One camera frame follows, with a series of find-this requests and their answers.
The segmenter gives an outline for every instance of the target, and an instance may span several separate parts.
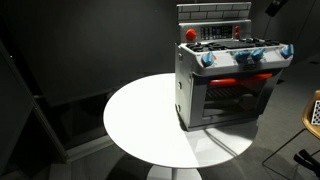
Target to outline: chair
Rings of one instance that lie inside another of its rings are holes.
[[[298,137],[302,132],[304,132],[305,130],[308,130],[312,135],[314,135],[315,137],[317,137],[320,140],[320,126],[316,126],[316,125],[312,125],[311,124],[311,119],[312,119],[312,115],[313,115],[313,109],[314,109],[314,105],[316,100],[320,100],[320,90],[315,91],[312,99],[307,103],[304,111],[303,111],[303,115],[302,115],[302,123],[305,126],[305,128],[303,128],[301,131],[299,131],[296,135],[294,135],[291,139],[289,139],[286,143],[284,143],[280,148],[278,148],[275,152],[273,152],[269,157],[267,157],[263,162],[262,165],[265,166],[266,168],[270,169],[271,171],[281,175],[282,177],[286,178],[286,179],[290,179],[288,177],[286,177],[285,175],[277,172],[276,170],[268,167],[265,163],[272,157],[274,156],[277,152],[279,152],[282,148],[284,148],[287,144],[289,144],[292,140],[294,140],[296,137]]]

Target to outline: table leg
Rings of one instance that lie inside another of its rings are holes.
[[[197,169],[175,169],[153,165],[147,180],[202,180]]]

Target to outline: dark floor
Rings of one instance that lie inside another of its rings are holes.
[[[259,130],[251,147],[226,163],[198,169],[203,180],[284,179],[262,166],[262,161],[303,128],[304,106],[313,92],[320,89],[320,64],[310,61],[285,70],[264,114],[257,121]],[[315,152],[320,149],[319,140],[305,132],[273,156],[267,165],[291,179],[318,179],[313,172],[293,161],[294,154],[301,149]],[[314,157],[320,160],[320,153]],[[151,166],[112,145],[70,164],[53,164],[33,180],[144,180]]]

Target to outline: table top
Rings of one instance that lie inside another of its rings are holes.
[[[228,161],[251,144],[256,121],[186,132],[175,109],[175,75],[136,80],[117,91],[104,110],[110,138],[143,161],[172,168],[201,168]]]

